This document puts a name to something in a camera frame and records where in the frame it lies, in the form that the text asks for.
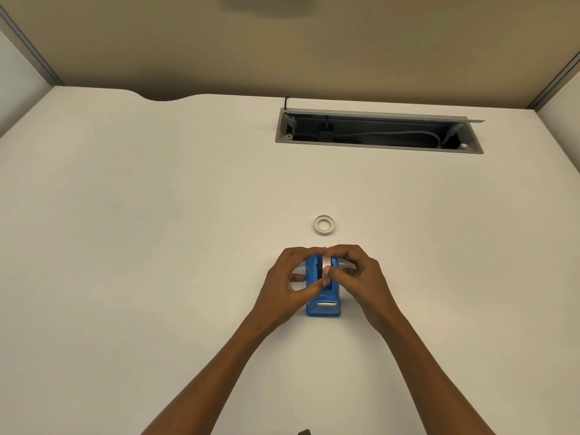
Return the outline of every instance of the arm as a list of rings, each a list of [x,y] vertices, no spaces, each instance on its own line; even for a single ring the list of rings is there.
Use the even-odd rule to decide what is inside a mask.
[[[202,371],[152,421],[142,435],[208,435],[230,396],[243,367],[279,325],[290,319],[310,299],[318,296],[323,280],[299,290],[291,281],[305,281],[292,271],[324,248],[286,249],[268,271],[256,305],[234,335]]]
[[[427,435],[493,435],[398,309],[379,263],[359,246],[334,246],[327,255],[356,265],[356,269],[344,270],[326,267],[324,274],[352,294],[387,343]]]

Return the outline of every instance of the blue tape dispenser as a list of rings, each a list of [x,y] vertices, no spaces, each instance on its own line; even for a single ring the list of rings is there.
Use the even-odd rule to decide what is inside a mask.
[[[338,267],[337,258],[314,255],[306,261],[306,286],[318,281],[323,277],[325,266]],[[306,304],[306,314],[313,317],[338,317],[340,316],[340,297],[338,295],[338,282],[331,281],[323,288],[316,298]]]

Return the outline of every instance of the desk surface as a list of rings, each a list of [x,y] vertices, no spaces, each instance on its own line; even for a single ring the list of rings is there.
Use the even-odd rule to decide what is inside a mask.
[[[535,113],[289,101],[485,119],[466,155],[276,144],[282,104],[56,87],[0,139],[3,431],[138,433],[283,248],[354,242],[498,434],[579,433],[580,175]],[[340,318],[301,311],[265,341],[215,434],[424,433],[341,296]]]

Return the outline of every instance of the person's left hand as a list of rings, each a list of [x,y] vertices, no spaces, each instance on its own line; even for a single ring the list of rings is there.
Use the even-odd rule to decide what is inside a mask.
[[[266,274],[266,280],[257,297],[256,305],[248,319],[265,332],[271,333],[296,313],[310,299],[315,298],[323,289],[323,280],[319,279],[302,290],[294,291],[290,282],[302,282],[306,275],[293,273],[302,261],[314,255],[322,255],[325,247],[292,247],[284,249],[276,263]]]

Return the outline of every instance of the hand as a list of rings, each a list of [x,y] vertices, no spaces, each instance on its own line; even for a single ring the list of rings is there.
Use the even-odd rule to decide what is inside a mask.
[[[248,315],[260,329],[271,333],[296,313],[310,299],[323,289],[323,279],[319,279],[302,290],[294,291],[290,282],[303,282],[306,275],[293,273],[302,261],[326,252],[324,247],[293,247],[285,249],[278,261],[266,274],[266,280],[257,297],[256,305]]]
[[[326,255],[344,259],[356,266],[356,269],[343,270],[327,266],[323,273],[352,294],[373,328],[381,332],[380,328],[386,321],[401,314],[376,259],[354,245],[330,247]]]

